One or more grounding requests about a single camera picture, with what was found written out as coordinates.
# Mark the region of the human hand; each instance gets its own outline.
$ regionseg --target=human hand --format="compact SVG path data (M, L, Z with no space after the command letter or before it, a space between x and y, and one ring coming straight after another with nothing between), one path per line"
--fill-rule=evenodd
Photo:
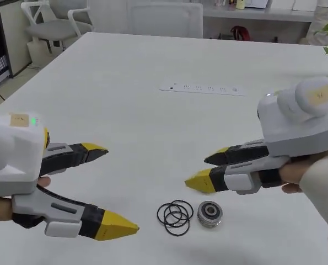
M303 175L315 162L326 156L328 156L328 151L312 155L307 160L296 163L288 163L281 167L279 169L279 174L284 182L282 190L288 194L302 192L299 183Z
M51 179L49 177L41 177L37 183L42 187L47 187L50 185ZM10 221L12 213L12 200L0 198L0 221Z

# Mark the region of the bearing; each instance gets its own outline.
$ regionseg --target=bearing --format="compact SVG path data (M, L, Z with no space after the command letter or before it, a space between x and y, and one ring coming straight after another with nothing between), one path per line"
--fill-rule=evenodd
M215 202L202 202L198 208L198 220L202 226L214 228L221 223L223 210Z

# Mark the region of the shelf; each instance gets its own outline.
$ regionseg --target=shelf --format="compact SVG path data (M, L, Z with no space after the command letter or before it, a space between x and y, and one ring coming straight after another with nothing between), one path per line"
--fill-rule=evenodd
M314 12L283 10L283 9L258 9L245 8L238 10L234 6L221 7L204 6L204 16L213 18L239 18L258 20L278 20L291 22L312 22Z

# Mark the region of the rubber o-ring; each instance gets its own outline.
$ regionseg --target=rubber o-ring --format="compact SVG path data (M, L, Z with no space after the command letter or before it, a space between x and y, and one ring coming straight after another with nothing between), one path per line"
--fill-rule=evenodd
M172 233L172 232L169 230L169 228L168 228L167 225L164 225L164 226L165 226L165 229L166 229L166 231L167 231L167 233L169 233L169 234L172 235L172 236L176 236L176 237L186 235L187 232L189 231L190 227L191 227L191 221L190 221L188 215L186 215L186 217L187 217L188 227L187 227L187 229L186 229L183 233L181 233L181 234L174 234L174 233Z
M191 208L192 213L191 213L191 215L189 216L189 219L191 219L191 218L193 217L193 215L194 215L194 210L193 210L192 205L189 204L188 202L186 202L185 200L175 200L175 201L172 202L172 204L175 204L176 202L177 202L177 203L184 203L184 204L187 204L187 205Z
M186 214L183 213L181 210L180 210L180 211L171 211L171 207L172 207L172 206L175 206L175 207L177 207L177 208L183 208L184 211L186 212ZM177 216L175 216L174 214L176 214L176 213L180 213L180 214L181 214L181 218L178 218ZM174 218L178 219L178 222L171 223L171 224L168 223L168 222L167 222L167 217L168 217L169 215L171 215L171 216L173 216ZM188 218L188 212L187 212L186 208L184 208L182 205L179 205L179 204L170 204L170 206L168 206L168 207L165 209L165 211L164 211L164 221L165 221L164 225L166 224L166 225L168 225L168 226L170 226L170 227L172 227L172 228L180 228L180 227L183 227L183 226L186 225L187 222L189 221L189 218Z
M173 223L170 224L170 223L168 223L168 222L165 220L165 215L163 216L163 217L164 217L164 221L160 219L160 217L159 217L159 212L160 212L160 210L161 210L163 207L165 207L165 206L170 206L170 205L171 205L171 203L164 203L163 205L161 205L161 206L159 207L159 209L158 209L158 211L157 211L157 218L158 218L159 222L162 223L163 225L164 225L165 223L168 224L168 225L175 225L175 224L177 224L178 222L180 222L180 220L178 220L177 222L173 222Z

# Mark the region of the white table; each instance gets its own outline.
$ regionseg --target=white table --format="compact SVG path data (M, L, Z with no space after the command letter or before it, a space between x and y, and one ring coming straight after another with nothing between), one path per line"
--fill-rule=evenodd
M89 33L0 106L44 115L53 142L94 142L106 157L54 176L50 189L103 206L140 226L97 242L50 238L43 226L0 223L0 265L328 265L328 227L304 195L202 195L184 180L205 156L260 138L256 115L267 92L328 75L322 48L285 44ZM162 92L165 82L241 86L247 97ZM174 199L224 211L214 231L196 218L172 237L156 220Z

